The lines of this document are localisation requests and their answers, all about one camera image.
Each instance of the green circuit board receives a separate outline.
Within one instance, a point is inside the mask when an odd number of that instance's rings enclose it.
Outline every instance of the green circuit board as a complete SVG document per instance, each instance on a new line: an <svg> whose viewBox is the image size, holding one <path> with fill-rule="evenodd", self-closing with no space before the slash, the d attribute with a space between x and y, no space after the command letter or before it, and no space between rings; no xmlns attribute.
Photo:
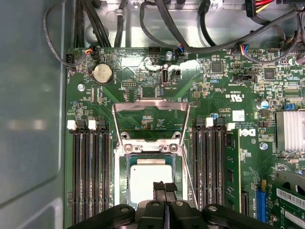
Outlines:
<svg viewBox="0 0 305 229"><path fill-rule="evenodd" d="M72 49L74 59L84 53L84 49ZM188 157L193 157L193 129L196 120L207 117L223 118L226 124L235 124L235 130L226 132L224 151L232 156L224 156L224 204L234 210L242 210L243 198L247 194L247 215L257 217L256 196L261 190L263 180L272 181L276 170L298 172L305 170L305 155L295 155L297 162L289 163L286 155L276 149L275 113L293 105L294 110L305 108L305 67L295 65L299 53L291 53L275 64L256 64L246 60L231 50L211 54L187 54L166 60L165 53L173 51L160 49L151 53L149 48L104 48L100 49L100 62L109 65L113 80L107 85L98 84L91 76L91 70L97 64L88 55L75 71L67 73L67 120L76 123L85 120L103 121L107 136L107 208L115 204L113 150L118 143L112 106L116 103L133 103L144 98L165 98L170 102L188 102L190 116L184 142ZM249 50L256 58L270 59L278 52L272 50ZM169 80L162 82L162 71L167 65ZM83 84L85 89L78 90ZM259 103L267 101L267 109L259 109ZM141 111L124 111L117 114L118 128L128 132L131 138L143 138L154 141L171 138L174 132L181 132L185 112L163 111L156 107L147 107ZM261 143L267 149L261 149ZM73 135L66 135L66 182L65 182L65 227L75 223L73 212ZM189 168L193 170L192 160ZM235 171L226 177L227 171ZM89 189L92 174L88 174ZM120 181L126 183L126 177ZM120 202L126 203L124 192L120 192Z"/></svg>

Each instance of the heatsink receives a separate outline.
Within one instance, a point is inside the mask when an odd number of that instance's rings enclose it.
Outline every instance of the heatsink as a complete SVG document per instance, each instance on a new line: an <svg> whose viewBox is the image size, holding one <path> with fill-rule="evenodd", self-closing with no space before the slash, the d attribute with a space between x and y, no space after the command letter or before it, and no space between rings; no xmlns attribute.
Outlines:
<svg viewBox="0 0 305 229"><path fill-rule="evenodd" d="M305 111L282 111L275 114L277 150L305 151Z"/></svg>

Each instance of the screw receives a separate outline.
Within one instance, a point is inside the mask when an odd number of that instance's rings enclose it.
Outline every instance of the screw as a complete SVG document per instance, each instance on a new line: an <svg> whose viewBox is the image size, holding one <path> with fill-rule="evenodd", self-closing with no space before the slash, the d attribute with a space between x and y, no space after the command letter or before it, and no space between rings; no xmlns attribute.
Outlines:
<svg viewBox="0 0 305 229"><path fill-rule="evenodd" d="M121 209L121 212L126 212L126 211L129 211L129 209L128 208L122 208Z"/></svg>
<svg viewBox="0 0 305 229"><path fill-rule="evenodd" d="M268 148L268 144L266 142L262 142L260 145L259 145L259 148L261 150L266 150Z"/></svg>
<svg viewBox="0 0 305 229"><path fill-rule="evenodd" d="M126 153L131 153L132 152L132 145L127 144L124 146L124 150Z"/></svg>
<svg viewBox="0 0 305 229"><path fill-rule="evenodd" d="M134 1L132 5L135 9L139 8L139 3L137 1Z"/></svg>
<svg viewBox="0 0 305 229"><path fill-rule="evenodd" d="M271 214L270 219L273 223L277 222L277 217L275 214Z"/></svg>
<svg viewBox="0 0 305 229"><path fill-rule="evenodd" d="M184 203L182 202L182 201L177 201L176 202L176 205L178 205L178 206L182 206Z"/></svg>
<svg viewBox="0 0 305 229"><path fill-rule="evenodd" d="M83 92L85 90L85 85L80 83L79 85L77 85L77 90L79 90L80 92Z"/></svg>
<svg viewBox="0 0 305 229"><path fill-rule="evenodd" d="M178 147L176 144L170 144L170 151L176 152L178 150Z"/></svg>
<svg viewBox="0 0 305 229"><path fill-rule="evenodd" d="M209 207L209 210L210 210L210 211L217 211L217 207L210 206L210 207Z"/></svg>
<svg viewBox="0 0 305 229"><path fill-rule="evenodd" d="M211 7L212 7L213 10L216 10L218 8L218 3L217 2L213 2L211 4Z"/></svg>
<svg viewBox="0 0 305 229"><path fill-rule="evenodd" d="M166 57L167 59L173 58L173 52L167 51L167 52L165 53L165 57Z"/></svg>

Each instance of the blue pcie slot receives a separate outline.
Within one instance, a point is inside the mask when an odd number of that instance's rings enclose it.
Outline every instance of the blue pcie slot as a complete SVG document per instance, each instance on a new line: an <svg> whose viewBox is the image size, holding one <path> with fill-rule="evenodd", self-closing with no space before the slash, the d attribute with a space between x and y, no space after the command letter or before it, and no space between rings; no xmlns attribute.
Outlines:
<svg viewBox="0 0 305 229"><path fill-rule="evenodd" d="M266 223L266 194L262 190L256 190L256 218Z"/></svg>

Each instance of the white slot latch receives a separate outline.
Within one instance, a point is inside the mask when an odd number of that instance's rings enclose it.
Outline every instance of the white slot latch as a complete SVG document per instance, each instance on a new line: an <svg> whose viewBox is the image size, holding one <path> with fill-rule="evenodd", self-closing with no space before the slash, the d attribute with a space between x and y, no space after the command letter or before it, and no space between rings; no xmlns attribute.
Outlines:
<svg viewBox="0 0 305 229"><path fill-rule="evenodd" d="M212 117L208 117L205 120L205 126L206 127L212 127L214 125L214 120Z"/></svg>
<svg viewBox="0 0 305 229"><path fill-rule="evenodd" d="M234 129L235 129L235 123L228 123L227 124L227 131L234 130Z"/></svg>
<svg viewBox="0 0 305 229"><path fill-rule="evenodd" d="M76 130L76 128L77 128L77 125L76 125L75 120L68 120L67 129L68 130Z"/></svg>
<svg viewBox="0 0 305 229"><path fill-rule="evenodd" d="M96 130L96 121L95 120L89 120L88 121L88 128L89 130Z"/></svg>

